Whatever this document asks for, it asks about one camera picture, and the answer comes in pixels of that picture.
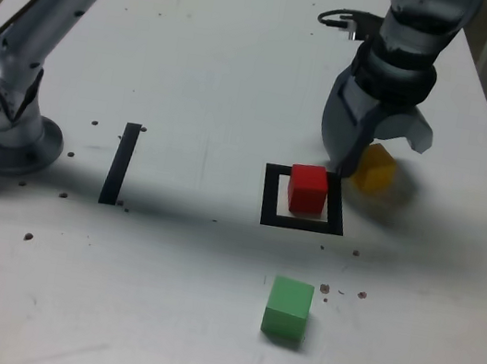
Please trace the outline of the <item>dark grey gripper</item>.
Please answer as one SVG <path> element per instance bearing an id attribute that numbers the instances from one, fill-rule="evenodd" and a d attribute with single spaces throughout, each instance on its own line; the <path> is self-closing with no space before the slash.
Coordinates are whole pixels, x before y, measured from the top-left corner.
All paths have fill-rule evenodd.
<path id="1" fill-rule="evenodd" d="M 373 121 L 367 121 L 374 112 L 380 121 L 376 128 Z M 356 171 L 374 139 L 404 137 L 410 149 L 419 153 L 433 144 L 433 129 L 416 106 L 374 99 L 359 86 L 350 66 L 337 76 L 322 118 L 322 142 L 330 166 L 339 176 L 350 177 Z"/>

